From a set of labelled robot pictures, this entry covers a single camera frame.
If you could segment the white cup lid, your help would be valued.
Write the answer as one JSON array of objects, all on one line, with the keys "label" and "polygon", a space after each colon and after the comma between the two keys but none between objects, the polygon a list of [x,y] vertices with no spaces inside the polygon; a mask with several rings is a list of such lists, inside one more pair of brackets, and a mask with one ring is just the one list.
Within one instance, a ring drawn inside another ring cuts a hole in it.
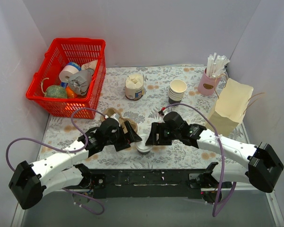
[{"label": "white cup lid", "polygon": [[142,135],[140,135],[140,137],[142,138],[142,141],[135,143],[137,150],[139,150],[139,151],[151,151],[153,146],[146,145],[146,141],[148,139],[148,136],[146,134],[142,134]]}]

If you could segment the black paper coffee cup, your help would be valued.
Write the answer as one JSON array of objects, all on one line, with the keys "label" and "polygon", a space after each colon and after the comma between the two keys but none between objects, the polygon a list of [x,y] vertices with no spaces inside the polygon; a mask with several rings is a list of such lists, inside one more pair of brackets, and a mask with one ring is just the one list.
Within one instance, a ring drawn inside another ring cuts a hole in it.
[{"label": "black paper coffee cup", "polygon": [[147,155],[150,153],[150,151],[139,151],[138,150],[138,153],[141,154],[141,155]]}]

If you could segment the brown pulp cup carrier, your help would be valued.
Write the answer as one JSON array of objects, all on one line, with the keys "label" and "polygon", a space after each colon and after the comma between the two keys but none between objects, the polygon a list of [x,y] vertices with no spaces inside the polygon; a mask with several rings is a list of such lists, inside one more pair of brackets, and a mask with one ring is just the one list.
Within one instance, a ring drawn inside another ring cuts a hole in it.
[{"label": "brown pulp cup carrier", "polygon": [[111,117],[113,114],[118,114],[120,117],[119,117],[119,122],[120,122],[120,125],[121,127],[123,128],[123,131],[124,133],[127,133],[128,130],[125,126],[125,121],[128,121],[132,127],[132,129],[134,130],[134,132],[138,132],[138,125],[135,121],[133,121],[132,119],[130,118],[126,118],[126,117],[123,117],[121,112],[113,107],[111,108],[107,108],[104,112],[103,112],[104,115],[107,115],[108,117]]}]

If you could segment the kraft paper bag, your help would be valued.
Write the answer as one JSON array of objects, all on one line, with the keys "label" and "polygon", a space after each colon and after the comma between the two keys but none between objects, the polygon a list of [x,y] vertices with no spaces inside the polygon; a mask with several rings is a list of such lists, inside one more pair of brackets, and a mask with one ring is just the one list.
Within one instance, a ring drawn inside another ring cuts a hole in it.
[{"label": "kraft paper bag", "polygon": [[228,79],[208,119],[219,134],[229,136],[242,123],[253,87]]}]

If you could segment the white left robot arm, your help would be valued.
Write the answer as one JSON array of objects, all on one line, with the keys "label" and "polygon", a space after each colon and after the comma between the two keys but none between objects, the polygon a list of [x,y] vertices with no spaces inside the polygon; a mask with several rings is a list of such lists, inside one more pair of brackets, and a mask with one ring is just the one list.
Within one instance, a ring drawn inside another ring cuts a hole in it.
[{"label": "white left robot arm", "polygon": [[107,118],[99,127],[89,129],[68,147],[29,164],[19,163],[9,182],[9,188],[21,208],[26,210],[36,205],[42,197],[69,186],[86,189],[95,182],[91,171],[81,161],[113,145],[116,151],[129,148],[142,138],[125,121],[127,132],[116,118]]}]

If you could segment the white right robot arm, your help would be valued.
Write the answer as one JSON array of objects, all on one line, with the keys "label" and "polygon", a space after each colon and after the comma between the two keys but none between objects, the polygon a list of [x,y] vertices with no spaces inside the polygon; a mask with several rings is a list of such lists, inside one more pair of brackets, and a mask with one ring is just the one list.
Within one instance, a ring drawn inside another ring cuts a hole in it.
[{"label": "white right robot arm", "polygon": [[177,112],[169,112],[163,122],[154,122],[145,145],[170,146],[179,140],[187,146],[208,150],[235,161],[242,167],[224,171],[227,182],[250,183],[262,192],[271,193],[284,170],[280,158],[268,143],[242,143],[214,132],[199,124],[188,124]]}]

